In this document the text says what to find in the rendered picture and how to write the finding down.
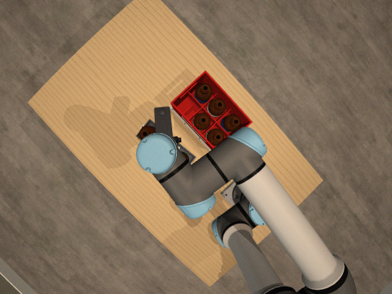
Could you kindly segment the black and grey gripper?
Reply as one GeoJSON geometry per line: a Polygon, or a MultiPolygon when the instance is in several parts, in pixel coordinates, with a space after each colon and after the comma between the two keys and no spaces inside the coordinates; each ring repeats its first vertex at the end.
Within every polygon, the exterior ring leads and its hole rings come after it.
{"type": "Polygon", "coordinates": [[[176,142],[176,144],[177,144],[177,146],[178,146],[178,143],[181,143],[181,137],[173,137],[173,139],[175,140],[175,142],[176,142]]]}

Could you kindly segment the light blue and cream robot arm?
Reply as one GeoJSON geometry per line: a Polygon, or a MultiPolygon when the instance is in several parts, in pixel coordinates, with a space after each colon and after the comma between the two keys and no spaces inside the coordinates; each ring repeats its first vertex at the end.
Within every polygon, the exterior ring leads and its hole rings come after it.
{"type": "Polygon", "coordinates": [[[234,180],[235,205],[212,222],[219,244],[232,250],[252,294],[357,294],[342,259],[330,252],[291,196],[262,159],[266,145],[242,127],[192,165],[173,139],[170,107],[154,108],[155,130],[137,146],[137,162],[158,180],[189,218],[204,216],[215,191],[234,180]],[[156,175],[157,174],[157,175],[156,175]],[[284,285],[254,241],[252,229],[267,225],[305,285],[284,285]]]}

